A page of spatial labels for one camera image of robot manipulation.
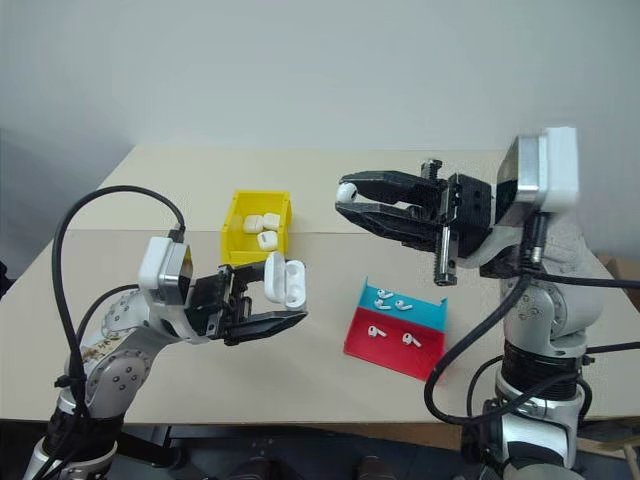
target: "beige tabletop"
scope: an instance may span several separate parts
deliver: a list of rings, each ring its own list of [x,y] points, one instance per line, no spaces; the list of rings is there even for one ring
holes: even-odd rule
[[[452,345],[498,303],[498,282],[459,270],[459,286],[433,285],[432,255],[362,233],[333,210],[337,180],[365,169],[417,172],[425,152],[305,152],[138,147],[105,185],[158,189],[184,211],[195,275],[215,271],[219,234],[235,188],[291,192],[294,223],[289,255],[308,268],[309,315],[271,339],[226,347],[221,342],[167,347],[127,413],[129,422],[415,422],[433,421],[423,384],[342,353],[365,277],[373,285],[430,302],[449,298]],[[500,152],[440,152],[458,170],[491,181]],[[150,236],[173,220],[162,206],[132,195],[100,199],[74,222],[64,249],[64,278],[78,320],[102,292],[136,281]],[[585,259],[594,274],[603,267]],[[0,302],[0,417],[43,420],[55,407],[53,380],[66,344],[54,307],[49,248]],[[270,309],[259,288],[255,311]],[[99,311],[92,324],[98,325]],[[640,315],[623,292],[605,292],[600,320],[589,329],[599,345],[640,338]],[[464,412],[469,378],[501,353],[497,327],[454,363],[436,391],[452,413]],[[630,382],[637,355],[602,355],[585,376],[594,389],[591,415],[638,415],[640,385]],[[493,393],[492,374],[478,385],[476,408]]]

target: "gray wall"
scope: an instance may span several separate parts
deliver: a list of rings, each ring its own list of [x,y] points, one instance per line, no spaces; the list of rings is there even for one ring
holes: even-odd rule
[[[591,245],[640,239],[635,0],[4,1],[14,272],[136,143],[503,149],[574,124]]]

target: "silver robot arm segment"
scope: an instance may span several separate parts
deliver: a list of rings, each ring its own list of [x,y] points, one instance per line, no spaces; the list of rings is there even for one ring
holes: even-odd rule
[[[433,252],[434,282],[440,286],[455,285],[457,267],[479,268],[481,276],[501,281],[504,298],[523,269],[582,273],[578,253],[586,246],[577,227],[561,218],[573,209],[578,196],[574,129],[551,128],[541,135],[517,137],[495,186],[462,174],[439,179],[440,166],[441,162],[430,160],[420,176],[395,171],[346,175],[340,180],[336,210],[375,235]],[[358,196],[381,203],[360,203]],[[409,206],[394,206],[398,202]],[[535,478],[524,474],[525,469],[527,475],[535,474],[533,465],[564,471],[573,466],[584,401],[576,378],[587,348],[586,329],[601,309],[593,290],[534,279],[505,317],[498,398],[485,402],[484,413],[543,380],[571,379],[530,398],[513,413],[479,429],[472,426],[467,438],[487,450],[472,455],[473,460],[484,461],[487,454],[494,465],[509,460],[503,473],[506,477],[510,472],[511,478]]]
[[[48,434],[36,445],[23,479],[33,479],[53,454],[57,460],[49,472],[63,459],[68,461],[56,478],[103,478],[117,452],[124,415],[167,345],[216,339],[237,345],[275,335],[302,320],[307,313],[304,265],[297,261],[291,263],[297,269],[298,308],[287,305],[283,311],[252,314],[251,299],[244,295],[248,284],[264,280],[265,291],[272,291],[269,282],[286,276],[284,259],[277,263],[280,272],[274,272],[273,263],[268,277],[265,262],[223,265],[215,275],[191,284],[188,245],[153,237],[138,273],[139,290],[119,298],[100,330],[81,346],[90,418],[78,418],[71,389],[63,388]]]

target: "earbud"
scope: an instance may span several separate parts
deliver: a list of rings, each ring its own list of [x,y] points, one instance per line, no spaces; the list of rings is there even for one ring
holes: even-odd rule
[[[341,183],[336,193],[336,202],[352,203],[356,201],[358,196],[358,187],[353,183]]]
[[[405,305],[403,300],[396,300],[396,308],[398,310],[411,310],[413,305]]]
[[[418,348],[422,347],[422,344],[410,333],[405,333],[402,336],[402,343],[405,345],[411,345],[413,343]]]
[[[379,328],[375,327],[374,325],[371,325],[369,327],[369,330],[367,332],[369,334],[370,337],[377,337],[378,335],[380,335],[381,337],[386,337],[387,334],[384,333],[382,330],[380,330]]]
[[[381,298],[377,299],[373,304],[378,310],[391,310],[391,305],[385,305]]]
[[[382,298],[383,300],[386,300],[387,298],[391,298],[393,297],[393,292],[387,292],[386,290],[378,290],[378,298]]]

